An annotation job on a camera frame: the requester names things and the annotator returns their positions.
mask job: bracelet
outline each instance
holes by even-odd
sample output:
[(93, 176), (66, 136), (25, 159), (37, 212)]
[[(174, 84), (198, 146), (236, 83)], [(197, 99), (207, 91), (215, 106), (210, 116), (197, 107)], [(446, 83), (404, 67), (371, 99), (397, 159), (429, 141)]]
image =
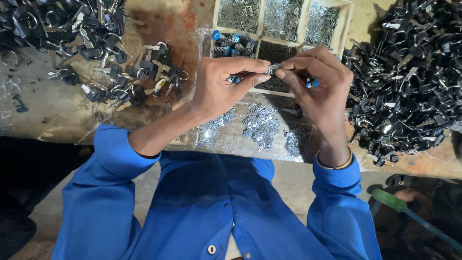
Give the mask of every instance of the bracelet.
[(346, 168), (353, 161), (353, 151), (351, 151), (351, 149), (349, 147), (348, 147), (348, 149), (350, 150), (350, 158), (348, 158), (346, 163), (344, 163), (344, 164), (342, 164), (342, 165), (340, 165), (338, 167), (329, 167), (329, 166), (326, 166), (325, 164), (323, 164), (319, 160), (319, 151), (316, 153), (316, 161), (319, 164), (319, 166), (323, 167), (324, 169), (328, 169), (328, 170), (340, 170), (340, 169)]

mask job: shirt cuff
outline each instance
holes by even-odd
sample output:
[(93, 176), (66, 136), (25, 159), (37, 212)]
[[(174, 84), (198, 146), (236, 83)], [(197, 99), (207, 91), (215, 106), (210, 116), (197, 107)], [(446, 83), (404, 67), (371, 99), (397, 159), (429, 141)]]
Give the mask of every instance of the shirt cuff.
[(96, 130), (93, 144), (98, 161), (110, 172), (122, 176), (135, 178), (147, 171), (156, 163), (161, 153), (151, 159), (141, 157), (128, 143), (127, 129), (101, 124)]
[(313, 173), (317, 180), (322, 179), (324, 182), (340, 188), (350, 187), (361, 179), (359, 164), (354, 154), (350, 165), (339, 170), (323, 168), (319, 165), (315, 157), (313, 162)]

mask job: person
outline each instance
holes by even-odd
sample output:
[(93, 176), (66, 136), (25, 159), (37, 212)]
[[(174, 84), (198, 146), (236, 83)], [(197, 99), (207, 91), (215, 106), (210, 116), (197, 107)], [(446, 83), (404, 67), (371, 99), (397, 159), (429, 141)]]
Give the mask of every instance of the person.
[[(202, 58), (193, 98), (134, 132), (101, 125), (95, 152), (62, 190), (63, 219), (52, 259), (380, 259), (359, 165), (347, 146), (344, 110), (353, 74), (326, 48), (298, 54), (276, 75), (322, 135), (305, 227), (271, 184), (271, 160), (161, 150), (230, 110), (267, 81), (270, 62)], [(231, 74), (249, 72), (231, 84)], [(310, 74), (320, 86), (307, 88)], [(132, 179), (159, 161), (161, 174), (143, 228), (133, 216)]]

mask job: blue shirt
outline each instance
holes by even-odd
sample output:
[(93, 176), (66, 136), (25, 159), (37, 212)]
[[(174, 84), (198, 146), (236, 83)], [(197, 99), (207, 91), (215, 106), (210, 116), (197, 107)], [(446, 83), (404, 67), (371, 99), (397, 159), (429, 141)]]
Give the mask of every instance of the blue shirt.
[[(223, 260), (231, 233), (252, 260), (381, 258), (369, 206), (357, 198), (355, 158), (342, 170), (313, 164), (316, 198), (305, 227), (273, 188), (272, 161), (166, 151), (146, 159), (128, 133), (98, 128), (95, 153), (62, 190), (53, 260)], [(141, 229), (132, 179), (157, 161), (160, 180)]]

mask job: wooden table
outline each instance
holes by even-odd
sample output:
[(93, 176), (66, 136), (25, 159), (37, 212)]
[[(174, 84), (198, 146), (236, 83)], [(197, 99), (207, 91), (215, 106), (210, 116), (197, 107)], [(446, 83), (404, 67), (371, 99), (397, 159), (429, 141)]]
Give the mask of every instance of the wooden table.
[[(374, 35), (372, 29), (377, 22), (373, 2), (370, 0), (353, 0), (353, 2), (354, 16), (348, 38), (354, 38), (359, 42), (370, 42)], [(394, 3), (394, 0), (380, 2), (380, 6), (387, 9)], [(48, 142), (91, 143), (94, 130), (99, 123), (116, 124), (129, 129), (136, 129), (176, 109), (192, 96), (195, 66), (199, 57), (198, 44), (202, 43), (203, 40), (196, 33), (195, 28), (210, 28), (214, 4), (214, 0), (127, 0), (126, 15), (144, 22), (144, 25), (127, 19), (123, 40), (132, 57), (128, 57), (126, 64), (133, 65), (135, 63), (139, 53), (143, 51), (143, 45), (167, 41), (171, 45), (173, 64), (178, 64), (181, 55), (184, 55), (183, 70), (187, 71), (191, 78), (182, 83), (179, 90), (172, 92), (167, 97), (165, 97), (165, 88), (160, 98), (150, 96), (142, 106), (129, 107), (123, 111), (110, 111), (107, 109), (107, 104), (90, 104), (79, 108), (79, 103), (85, 99), (85, 95), (78, 86), (67, 86), (60, 80), (46, 79), (47, 73), (54, 71), (50, 66), (48, 55), (37, 53), (31, 49), (21, 49), (20, 54), (23, 61), (31, 60), (32, 63), (26, 66), (23, 62), (18, 67), (13, 68), (15, 71), (9, 71), (7, 66), (2, 65), (0, 75), (11, 74), (21, 80), (19, 97), (28, 111), (16, 112), (14, 105), (18, 105), (18, 99), (16, 98), (12, 103), (12, 96), (3, 106), (0, 103), (0, 111), (12, 111), (11, 117), (0, 120), (2, 134), (35, 138)], [(350, 48), (351, 46), (351, 43), (347, 42), (346, 47)], [(92, 79), (97, 76), (93, 68), (98, 67), (98, 62), (74, 62), (72, 66), (84, 79)], [(146, 80), (142, 84), (145, 88), (152, 88), (153, 85), (154, 82), (151, 80)], [(249, 111), (248, 106), (253, 102), (262, 102), (263, 105), (271, 103), (274, 107), (279, 108), (276, 117), (281, 119), (281, 133), (275, 137), (273, 147), (261, 152), (258, 152), (258, 145), (255, 142), (242, 136), (242, 131), (245, 128), (241, 121), (246, 117), (246, 113)], [(196, 144), (197, 128), (194, 128), (174, 140), (167, 149), (311, 162), (312, 156), (319, 147), (319, 135), (316, 128), (305, 119), (296, 120), (291, 113), (287, 112), (293, 106), (294, 100), (291, 98), (247, 93), (236, 105), (234, 119), (219, 129), (215, 147), (198, 148)], [(353, 128), (347, 120), (346, 125), (347, 133), (352, 136)], [(305, 159), (300, 156), (290, 157), (284, 149), (283, 130), (298, 126), (302, 126), (312, 133), (310, 145), (305, 151)], [(366, 151), (357, 148), (357, 145), (357, 141), (353, 142), (352, 147), (363, 171), (462, 179), (462, 165), (455, 156), (450, 137), (436, 148), (417, 155), (403, 155), (396, 165), (382, 168), (374, 166)]]

